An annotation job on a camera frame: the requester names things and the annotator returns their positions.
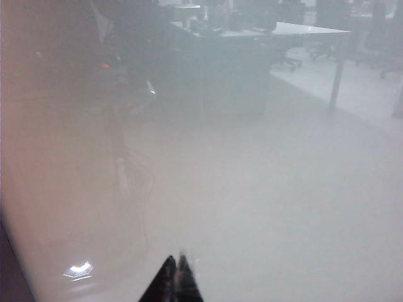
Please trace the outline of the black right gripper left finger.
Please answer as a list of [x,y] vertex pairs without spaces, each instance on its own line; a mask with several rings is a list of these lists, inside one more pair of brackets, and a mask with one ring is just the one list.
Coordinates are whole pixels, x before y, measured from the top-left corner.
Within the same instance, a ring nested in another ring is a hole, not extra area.
[[168,256],[154,276],[153,280],[139,299],[139,302],[174,301],[174,275],[176,260]]

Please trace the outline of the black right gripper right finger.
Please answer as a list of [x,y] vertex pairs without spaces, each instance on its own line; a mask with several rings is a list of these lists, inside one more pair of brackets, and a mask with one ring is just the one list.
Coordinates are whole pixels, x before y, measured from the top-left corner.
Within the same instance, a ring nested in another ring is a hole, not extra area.
[[184,252],[179,254],[176,267],[176,301],[203,302],[193,269]]

